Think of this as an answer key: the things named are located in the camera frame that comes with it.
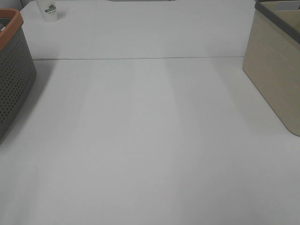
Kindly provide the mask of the beige storage bin grey rim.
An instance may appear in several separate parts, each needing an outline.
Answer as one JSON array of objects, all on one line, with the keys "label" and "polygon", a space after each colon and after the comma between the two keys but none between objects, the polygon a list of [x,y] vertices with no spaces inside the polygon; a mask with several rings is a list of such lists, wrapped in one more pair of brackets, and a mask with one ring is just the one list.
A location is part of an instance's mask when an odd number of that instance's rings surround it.
[{"label": "beige storage bin grey rim", "polygon": [[243,71],[285,128],[300,134],[300,2],[258,0]]}]

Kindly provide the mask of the grey perforated basket orange rim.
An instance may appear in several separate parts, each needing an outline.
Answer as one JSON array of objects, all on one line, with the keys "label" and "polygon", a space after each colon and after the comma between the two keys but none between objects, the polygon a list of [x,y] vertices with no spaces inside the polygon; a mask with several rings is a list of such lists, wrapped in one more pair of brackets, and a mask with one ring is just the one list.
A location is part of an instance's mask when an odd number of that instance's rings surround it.
[{"label": "grey perforated basket orange rim", "polygon": [[0,10],[0,139],[26,101],[36,79],[36,68],[24,35],[19,10]]}]

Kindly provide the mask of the white paper cup green logo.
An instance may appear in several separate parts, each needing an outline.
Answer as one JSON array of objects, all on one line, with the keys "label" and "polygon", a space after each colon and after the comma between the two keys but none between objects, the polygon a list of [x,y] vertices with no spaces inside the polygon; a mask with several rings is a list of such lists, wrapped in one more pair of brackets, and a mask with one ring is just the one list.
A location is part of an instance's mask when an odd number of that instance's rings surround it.
[{"label": "white paper cup green logo", "polygon": [[40,10],[43,20],[46,23],[53,23],[57,21],[57,11],[55,0],[35,0]]}]

